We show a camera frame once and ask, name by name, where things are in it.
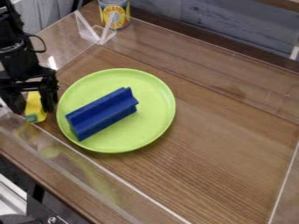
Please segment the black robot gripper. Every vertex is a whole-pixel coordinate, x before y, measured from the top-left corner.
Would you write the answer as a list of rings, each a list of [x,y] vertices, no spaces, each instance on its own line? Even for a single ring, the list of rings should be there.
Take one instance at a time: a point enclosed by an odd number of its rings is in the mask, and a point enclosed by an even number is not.
[[[9,108],[21,115],[26,100],[21,92],[39,91],[45,112],[54,112],[59,102],[57,71],[42,66],[33,45],[25,40],[0,48],[0,97]]]

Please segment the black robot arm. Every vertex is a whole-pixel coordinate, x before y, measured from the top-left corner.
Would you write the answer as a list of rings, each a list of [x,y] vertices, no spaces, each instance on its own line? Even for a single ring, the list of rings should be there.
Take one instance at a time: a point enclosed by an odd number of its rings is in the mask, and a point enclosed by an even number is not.
[[[46,51],[45,40],[25,31],[22,15],[11,0],[0,0],[0,98],[17,114],[26,110],[23,92],[41,93],[46,112],[53,112],[58,105],[57,71],[42,66],[38,58],[38,53]]]

